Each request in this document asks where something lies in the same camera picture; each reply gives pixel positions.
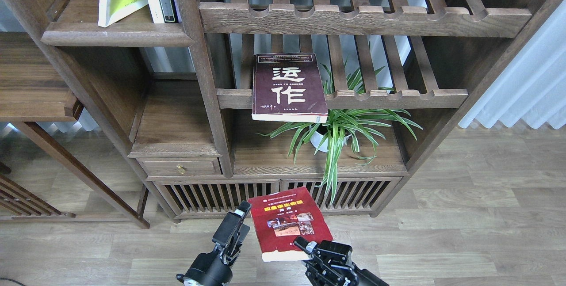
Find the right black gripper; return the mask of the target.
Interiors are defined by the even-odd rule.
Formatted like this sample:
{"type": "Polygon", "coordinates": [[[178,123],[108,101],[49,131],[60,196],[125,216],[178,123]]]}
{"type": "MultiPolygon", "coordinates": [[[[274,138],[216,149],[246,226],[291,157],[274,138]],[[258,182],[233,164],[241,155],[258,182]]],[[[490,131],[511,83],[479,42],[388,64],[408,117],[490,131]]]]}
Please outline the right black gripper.
{"type": "Polygon", "coordinates": [[[352,262],[352,247],[323,240],[307,241],[296,237],[294,245],[309,256],[305,260],[306,276],[313,286],[387,286],[372,272],[361,270],[352,262]]]}

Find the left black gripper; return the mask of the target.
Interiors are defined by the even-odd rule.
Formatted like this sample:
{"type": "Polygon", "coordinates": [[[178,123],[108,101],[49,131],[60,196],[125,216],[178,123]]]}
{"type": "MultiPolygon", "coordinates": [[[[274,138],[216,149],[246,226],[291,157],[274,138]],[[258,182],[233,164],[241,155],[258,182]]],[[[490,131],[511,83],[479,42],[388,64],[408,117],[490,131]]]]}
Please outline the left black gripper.
{"type": "Polygon", "coordinates": [[[249,226],[243,224],[252,205],[242,201],[234,212],[228,212],[214,233],[214,249],[200,253],[185,274],[176,280],[184,286],[226,286],[232,280],[232,266],[239,256],[249,226]]]}

